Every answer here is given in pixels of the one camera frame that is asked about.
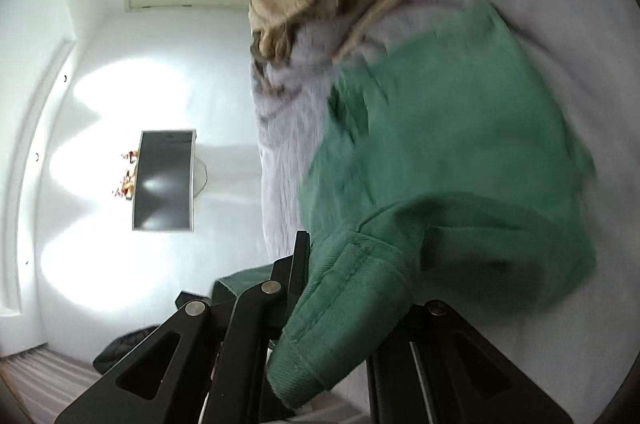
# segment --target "green garment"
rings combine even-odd
[[[345,70],[328,107],[299,191],[308,286],[268,367],[289,407],[366,359],[424,286],[510,314],[593,271],[590,156],[488,4]]]

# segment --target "silver screw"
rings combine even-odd
[[[199,316],[205,311],[206,308],[207,306],[202,301],[192,301],[190,303],[187,303],[185,310],[190,316]]]
[[[265,281],[262,284],[262,292],[265,294],[277,294],[280,292],[282,285],[280,285],[277,281]]]
[[[447,311],[449,311],[449,307],[447,307],[447,305],[442,301],[429,301],[427,308],[434,316],[445,316]]]

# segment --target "bed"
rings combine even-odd
[[[303,25],[289,67],[267,71],[285,93],[254,92],[272,261],[291,253],[303,229],[296,191],[322,139],[326,96],[339,74],[330,55],[373,1],[357,0],[344,16]],[[472,1],[404,0],[368,30],[345,64],[372,62]],[[551,311],[478,329],[575,423],[591,424],[620,391],[640,349],[640,10],[634,0],[488,1],[592,152],[597,177],[583,201],[598,271]],[[367,411],[364,368],[335,393]]]

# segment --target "wrinkled sheet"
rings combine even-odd
[[[296,200],[322,139],[326,96],[338,76],[330,54],[374,0],[299,30],[287,68],[268,71],[287,93],[254,93],[262,156],[263,226],[271,260],[303,229]],[[345,64],[372,62],[447,12],[474,0],[404,0],[369,29]],[[584,195],[596,276],[543,314],[478,329],[563,406],[591,424],[640,349],[640,10],[634,0],[488,0],[546,78],[597,177]],[[422,299],[429,298],[425,292]],[[472,314],[462,314],[474,324]],[[335,391],[368,406],[361,366]]]

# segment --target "tv screen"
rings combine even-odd
[[[194,142],[193,130],[142,133],[134,230],[193,230]]]

